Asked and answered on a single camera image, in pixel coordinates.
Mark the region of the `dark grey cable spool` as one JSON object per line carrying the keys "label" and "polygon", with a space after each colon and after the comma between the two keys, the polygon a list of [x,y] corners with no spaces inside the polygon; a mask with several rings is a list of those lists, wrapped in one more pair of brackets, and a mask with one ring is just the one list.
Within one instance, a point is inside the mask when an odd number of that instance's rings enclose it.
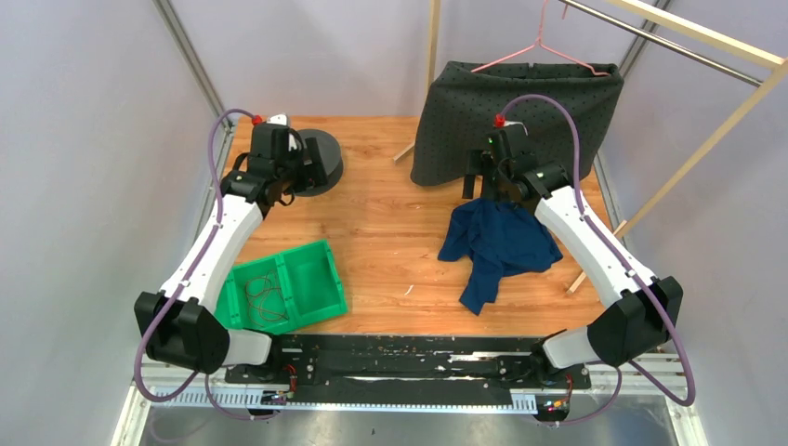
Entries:
{"label": "dark grey cable spool", "polygon": [[336,186],[344,172],[339,141],[323,130],[303,129],[298,135],[305,143],[305,173],[295,184],[299,197],[314,197]]}

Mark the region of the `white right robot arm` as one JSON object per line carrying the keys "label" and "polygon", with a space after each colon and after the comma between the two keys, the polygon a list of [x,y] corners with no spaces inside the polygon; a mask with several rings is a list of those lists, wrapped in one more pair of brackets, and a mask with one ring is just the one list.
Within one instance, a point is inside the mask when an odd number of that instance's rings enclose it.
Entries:
{"label": "white right robot arm", "polygon": [[521,125],[494,129],[481,149],[468,154],[463,195],[476,177],[482,195],[533,213],[571,253],[594,285],[605,310],[586,327],[563,330],[538,342],[532,378],[553,387],[568,368],[601,361],[619,366],[671,338],[683,290],[671,276],[659,278],[636,260],[590,208],[557,162],[541,164],[527,147]]}

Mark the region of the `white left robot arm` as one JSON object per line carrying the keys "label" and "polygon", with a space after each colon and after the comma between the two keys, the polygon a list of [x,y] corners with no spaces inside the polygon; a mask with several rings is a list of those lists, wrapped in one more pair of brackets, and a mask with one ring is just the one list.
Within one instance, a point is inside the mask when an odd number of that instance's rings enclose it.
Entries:
{"label": "white left robot arm", "polygon": [[143,292],[134,312],[149,359],[211,374],[249,364],[263,383],[278,380],[283,355],[270,334],[225,327],[215,314],[220,292],[252,233],[276,204],[331,189],[344,168],[341,146],[318,129],[256,124],[250,148],[236,157],[218,188],[212,218],[176,272],[156,293]]}

